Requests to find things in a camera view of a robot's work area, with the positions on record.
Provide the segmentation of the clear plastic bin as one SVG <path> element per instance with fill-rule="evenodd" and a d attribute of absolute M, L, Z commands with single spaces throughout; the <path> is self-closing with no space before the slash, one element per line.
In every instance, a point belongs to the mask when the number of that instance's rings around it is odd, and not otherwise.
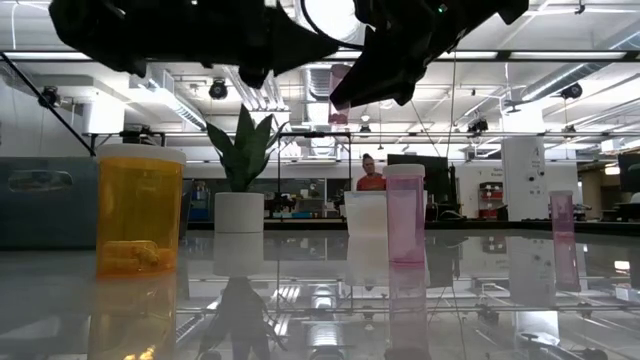
<path fill-rule="evenodd" d="M 424 220 L 426 191 L 422 195 L 422 210 L 411 191 L 402 190 L 393 200 L 392 229 L 415 229 L 419 219 Z M 377 237 L 387 235 L 387 193 L 385 191 L 356 191 L 345 193 L 345 209 L 350 237 Z"/>

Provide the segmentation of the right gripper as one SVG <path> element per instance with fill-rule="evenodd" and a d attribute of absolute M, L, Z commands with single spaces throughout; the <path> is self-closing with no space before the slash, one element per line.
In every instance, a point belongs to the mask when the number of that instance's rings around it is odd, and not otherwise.
<path fill-rule="evenodd" d="M 426 63 L 454 49 L 480 25 L 470 0 L 353 0 L 369 26 L 360 56 L 330 94 L 336 108 L 409 102 Z"/>

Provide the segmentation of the white pillar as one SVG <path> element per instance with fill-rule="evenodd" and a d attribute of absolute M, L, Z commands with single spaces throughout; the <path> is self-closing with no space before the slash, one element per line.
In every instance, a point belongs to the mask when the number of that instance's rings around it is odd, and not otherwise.
<path fill-rule="evenodd" d="M 548 217 L 545 148 L 535 136 L 502 141 L 504 203 L 510 221 Z"/>

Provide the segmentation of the black background monitor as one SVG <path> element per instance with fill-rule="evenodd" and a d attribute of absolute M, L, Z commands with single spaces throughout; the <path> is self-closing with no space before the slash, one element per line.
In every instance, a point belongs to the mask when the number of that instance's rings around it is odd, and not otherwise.
<path fill-rule="evenodd" d="M 434 222 L 447 210 L 454 210 L 450 200 L 450 179 L 447 159 L 444 157 L 389 154 L 387 164 L 420 164 L 425 168 L 424 201 L 425 221 Z"/>

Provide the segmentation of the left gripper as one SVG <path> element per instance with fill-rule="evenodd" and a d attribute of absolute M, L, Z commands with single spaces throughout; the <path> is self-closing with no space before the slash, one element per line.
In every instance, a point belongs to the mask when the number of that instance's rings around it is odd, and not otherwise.
<path fill-rule="evenodd" d="M 283 9 L 264 0 L 114 0 L 123 12 L 114 69 L 143 77 L 146 62 L 178 60 L 235 65 L 250 87 L 275 75 L 321 60 L 338 50 L 332 40 L 309 31 Z"/>

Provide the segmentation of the silver ventilation duct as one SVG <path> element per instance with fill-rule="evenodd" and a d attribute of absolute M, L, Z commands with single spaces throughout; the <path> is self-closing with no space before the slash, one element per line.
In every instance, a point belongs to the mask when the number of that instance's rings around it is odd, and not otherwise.
<path fill-rule="evenodd" d="M 623 52 L 627 50 L 640 51 L 640 20 L 637 20 L 619 33 L 601 42 L 599 49 Z M 566 64 L 523 88 L 514 99 L 505 99 L 504 105 L 506 107 L 515 107 L 541 100 L 542 98 L 556 94 L 567 87 L 575 85 L 580 80 L 593 75 L 611 64 L 612 61 L 610 60 Z"/>

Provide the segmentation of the pink pill bottle white cap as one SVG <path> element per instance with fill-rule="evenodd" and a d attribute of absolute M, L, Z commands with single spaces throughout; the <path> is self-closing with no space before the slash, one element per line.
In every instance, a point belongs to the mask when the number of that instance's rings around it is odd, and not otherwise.
<path fill-rule="evenodd" d="M 556 243 L 575 244 L 574 204 L 571 191 L 551 191 L 550 218 L 553 238 Z"/>
<path fill-rule="evenodd" d="M 425 263 L 425 168 L 421 164 L 394 164 L 383 169 L 386 179 L 388 255 L 391 263 Z"/>

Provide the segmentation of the green plant in white pot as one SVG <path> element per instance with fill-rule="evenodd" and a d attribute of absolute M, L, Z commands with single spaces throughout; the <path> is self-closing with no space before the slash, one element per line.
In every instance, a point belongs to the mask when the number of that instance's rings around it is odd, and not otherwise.
<path fill-rule="evenodd" d="M 231 138 L 219 127 L 208 124 L 207 135 L 219 156 L 229 192 L 217 192 L 214 199 L 214 229 L 217 233 L 262 233 L 264 194 L 251 192 L 253 181 L 269 163 L 273 146 L 287 123 L 273 128 L 274 116 L 255 123 L 250 111 L 240 108 L 236 132 Z"/>

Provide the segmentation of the red shelf unit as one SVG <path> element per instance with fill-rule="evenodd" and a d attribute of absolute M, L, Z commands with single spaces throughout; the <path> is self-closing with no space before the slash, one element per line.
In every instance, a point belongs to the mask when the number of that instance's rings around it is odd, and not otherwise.
<path fill-rule="evenodd" d="M 478 185 L 478 217 L 496 220 L 503 203 L 503 183 L 483 182 Z"/>

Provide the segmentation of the person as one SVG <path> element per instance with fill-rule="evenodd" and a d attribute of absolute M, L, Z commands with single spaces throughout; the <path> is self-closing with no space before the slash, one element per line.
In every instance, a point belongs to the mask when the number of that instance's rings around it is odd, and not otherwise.
<path fill-rule="evenodd" d="M 362 157 L 362 168 L 365 175 L 356 183 L 357 191 L 384 191 L 386 188 L 386 180 L 383 175 L 376 171 L 376 165 L 373 157 L 365 153 Z"/>

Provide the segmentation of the orange pill bottle white cap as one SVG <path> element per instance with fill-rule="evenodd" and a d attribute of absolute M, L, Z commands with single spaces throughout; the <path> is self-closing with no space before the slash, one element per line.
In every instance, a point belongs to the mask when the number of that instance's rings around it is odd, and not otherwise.
<path fill-rule="evenodd" d="M 132 278 L 177 267 L 186 155 L 141 144 L 97 151 L 96 276 Z"/>

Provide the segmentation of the black aluminium table frame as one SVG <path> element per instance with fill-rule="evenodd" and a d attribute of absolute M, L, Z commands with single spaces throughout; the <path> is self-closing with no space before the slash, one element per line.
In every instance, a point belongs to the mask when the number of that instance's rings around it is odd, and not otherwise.
<path fill-rule="evenodd" d="M 36 89 L 33 82 L 27 78 L 25 73 L 21 71 L 16 63 L 8 56 L 6 52 L 0 52 L 0 64 L 6 63 L 7 66 L 15 73 L 15 75 L 29 88 L 29 90 L 38 98 L 42 97 L 39 90 Z M 95 157 L 96 152 L 91 145 L 83 139 L 83 137 L 74 130 L 61 115 L 52 107 L 47 106 L 47 111 L 51 113 L 57 122 L 72 137 L 72 144 L 80 145 L 83 152 L 90 157 Z M 265 225 L 266 230 L 272 231 L 320 231 L 320 230 L 346 230 L 345 222 L 337 222 L 334 220 L 322 221 L 268 221 Z M 426 229 L 434 230 L 536 230 L 550 231 L 551 221 L 437 221 L 428 222 Z M 575 224 L 577 233 L 585 234 L 602 234 L 615 236 L 634 236 L 640 237 L 640 223 L 621 223 L 621 222 L 579 222 Z"/>

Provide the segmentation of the dark grey plastic bin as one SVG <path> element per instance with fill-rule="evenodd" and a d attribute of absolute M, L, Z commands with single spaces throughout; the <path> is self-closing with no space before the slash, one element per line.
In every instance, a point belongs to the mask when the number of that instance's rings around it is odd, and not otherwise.
<path fill-rule="evenodd" d="M 93 249 L 92 157 L 0 158 L 0 250 Z"/>

